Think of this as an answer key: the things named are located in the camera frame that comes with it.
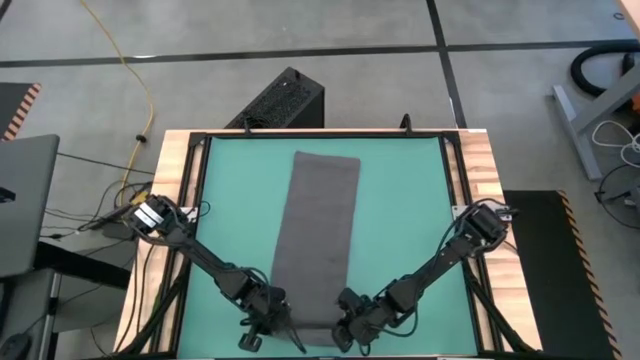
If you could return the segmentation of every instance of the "black mat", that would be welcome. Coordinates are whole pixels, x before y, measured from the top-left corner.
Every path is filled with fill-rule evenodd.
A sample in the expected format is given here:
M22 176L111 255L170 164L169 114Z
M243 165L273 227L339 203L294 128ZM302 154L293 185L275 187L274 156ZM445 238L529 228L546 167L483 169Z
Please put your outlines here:
M621 359L569 202L557 191L505 191L545 353Z
M0 139L15 138L39 91L39 84L0 82Z

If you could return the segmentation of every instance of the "gray towel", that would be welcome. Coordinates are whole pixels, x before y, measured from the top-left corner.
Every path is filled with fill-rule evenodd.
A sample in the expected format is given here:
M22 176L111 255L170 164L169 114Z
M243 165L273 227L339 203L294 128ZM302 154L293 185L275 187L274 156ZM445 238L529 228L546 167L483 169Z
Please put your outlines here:
M303 343L334 346L347 283L360 159L296 152L271 279Z

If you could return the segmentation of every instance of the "metal stand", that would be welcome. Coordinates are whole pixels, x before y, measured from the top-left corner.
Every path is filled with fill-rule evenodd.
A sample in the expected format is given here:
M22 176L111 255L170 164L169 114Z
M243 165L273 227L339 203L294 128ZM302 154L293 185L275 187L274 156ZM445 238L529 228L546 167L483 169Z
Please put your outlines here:
M640 66L634 66L613 86L576 115L562 86L553 86L553 96L558 102L562 125L578 152L589 180L602 178L602 172L591 148L591 134L585 133L586 128L590 124L605 120L607 116L629 100L638 90L640 90Z

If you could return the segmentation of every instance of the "concrete floor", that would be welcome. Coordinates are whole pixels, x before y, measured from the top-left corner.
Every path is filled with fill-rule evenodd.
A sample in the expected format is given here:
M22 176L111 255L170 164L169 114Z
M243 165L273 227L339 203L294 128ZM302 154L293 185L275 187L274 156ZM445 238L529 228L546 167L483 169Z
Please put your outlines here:
M614 19L619 11L614 0L435 2L447 44L634 38L625 21ZM436 44L423 0L89 4L130 56ZM468 126L489 130L503 187L568 192L622 352L632 357L640 353L635 341L640 333L638 231L619 226L595 202L595 186L585 179L549 96L552 85L565 84L575 104L588 101L570 85L569 64L582 50L572 47L449 56ZM113 57L110 44L78 1L13 1L0 21L0 49L0 81L43 86L20 137L57 133L62 152L126 164L147 108L144 93L125 69L1 65L7 60ZM585 69L594 81L607 85L617 77L618 62L619 57L604 57ZM405 112L419 127L456 126L437 52L136 64L157 109L150 141L136 167L155 169L167 129L224 126L286 66L327 88L327 127L396 127ZM614 153L598 151L604 168L619 164ZM59 157L49 206L91 213L104 188L120 176L116 169ZM133 178L147 179L143 174ZM629 216L624 209L618 211ZM54 218L45 223L70 224ZM83 250L109 243L99 235L83 234L61 245ZM101 256L121 265L132 252L132 247L115 247ZM63 293L78 293L83 286L63 282ZM91 309L91 298L70 304L62 316L67 323L60 322L60 327L101 322L121 308L124 298L109 289L94 296L109 296L111 305ZM116 328L117 317L96 329L103 348L111 348ZM65 333L57 358L100 355L90 339L88 331Z

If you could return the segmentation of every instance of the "black box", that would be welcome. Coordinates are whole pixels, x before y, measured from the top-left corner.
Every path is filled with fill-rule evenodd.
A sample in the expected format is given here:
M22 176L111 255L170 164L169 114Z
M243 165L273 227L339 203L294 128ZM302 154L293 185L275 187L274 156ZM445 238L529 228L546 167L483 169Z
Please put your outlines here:
M324 128L324 87L293 68L267 86L225 128Z

